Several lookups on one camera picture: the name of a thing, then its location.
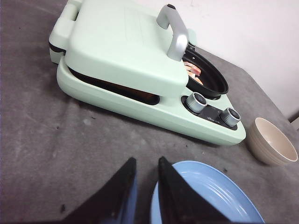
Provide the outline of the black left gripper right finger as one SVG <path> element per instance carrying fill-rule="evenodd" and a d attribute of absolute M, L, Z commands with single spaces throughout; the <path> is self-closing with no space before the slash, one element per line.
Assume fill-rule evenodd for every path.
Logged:
<path fill-rule="evenodd" d="M 230 224 L 164 157 L 158 160 L 158 199 L 163 224 Z"/>

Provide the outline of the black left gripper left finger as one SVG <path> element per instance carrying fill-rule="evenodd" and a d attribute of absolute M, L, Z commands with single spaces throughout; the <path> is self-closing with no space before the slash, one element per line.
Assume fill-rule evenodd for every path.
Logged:
<path fill-rule="evenodd" d="M 63 223 L 132 224 L 136 201 L 136 159 L 131 157 L 100 190 L 65 217 Z"/>

